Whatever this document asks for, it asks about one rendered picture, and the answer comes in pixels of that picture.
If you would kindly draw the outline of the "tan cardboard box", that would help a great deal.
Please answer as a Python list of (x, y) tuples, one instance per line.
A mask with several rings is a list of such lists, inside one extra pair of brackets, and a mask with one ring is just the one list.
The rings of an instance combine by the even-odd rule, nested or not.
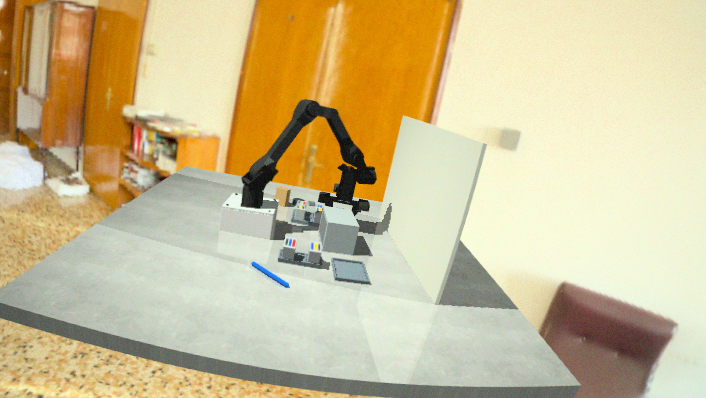
[(279, 200), (278, 205), (283, 206), (283, 207), (288, 206), (290, 194), (291, 194), (291, 189), (283, 187), (283, 186), (276, 187), (275, 199)]

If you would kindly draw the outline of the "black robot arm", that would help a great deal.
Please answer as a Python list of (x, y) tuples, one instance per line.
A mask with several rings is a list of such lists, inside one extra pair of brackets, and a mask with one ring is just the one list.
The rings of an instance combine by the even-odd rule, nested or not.
[(277, 174), (278, 170), (275, 169), (277, 162), (300, 130), (305, 125), (313, 122), (318, 116), (326, 118), (340, 145), (343, 161), (357, 168), (347, 166), (344, 163), (338, 166), (337, 168), (342, 171), (340, 182), (347, 185), (356, 185), (356, 181), (358, 184), (375, 184), (377, 180), (375, 167), (366, 166), (363, 152), (352, 142), (338, 115), (338, 111), (334, 108), (319, 105), (316, 101), (302, 99), (293, 113), (292, 120), (281, 135), (267, 153), (258, 159), (242, 177), (244, 186), (241, 207), (260, 209), (264, 195), (262, 190)]

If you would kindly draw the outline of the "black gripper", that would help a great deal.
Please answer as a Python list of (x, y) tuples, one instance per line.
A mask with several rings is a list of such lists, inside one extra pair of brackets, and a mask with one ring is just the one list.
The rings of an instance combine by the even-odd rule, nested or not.
[[(333, 202), (352, 205), (352, 212), (354, 216), (361, 211), (369, 211), (370, 204), (368, 200), (359, 199), (359, 201), (354, 201), (355, 185), (347, 185), (340, 182), (337, 197), (330, 196), (330, 193), (320, 192), (318, 202), (325, 203), (325, 206), (333, 207)], [(341, 201), (339, 201), (341, 200)]]

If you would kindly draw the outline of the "white flat panel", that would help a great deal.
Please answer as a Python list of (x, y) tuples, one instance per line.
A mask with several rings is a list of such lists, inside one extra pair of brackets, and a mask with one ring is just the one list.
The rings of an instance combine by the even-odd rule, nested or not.
[(439, 305), (486, 143), (402, 117), (379, 219)]

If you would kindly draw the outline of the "blue thin bar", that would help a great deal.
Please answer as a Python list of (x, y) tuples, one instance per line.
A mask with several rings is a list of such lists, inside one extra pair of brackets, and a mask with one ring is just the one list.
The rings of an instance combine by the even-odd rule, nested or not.
[(277, 281), (278, 283), (280, 283), (281, 285), (283, 285), (283, 286), (285, 286), (285, 287), (288, 287), (288, 286), (289, 286), (289, 283), (287, 283), (287, 282), (281, 280), (280, 278), (276, 277), (273, 273), (271, 273), (271, 272), (269, 272), (268, 270), (264, 269), (263, 267), (259, 266), (259, 265), (256, 264), (255, 262), (253, 262), (252, 265), (253, 265), (254, 267), (258, 268), (258, 270), (260, 270), (261, 272), (265, 273), (266, 275), (268, 275), (268, 276), (270, 276), (271, 278), (273, 278), (274, 280), (276, 280), (276, 281)]

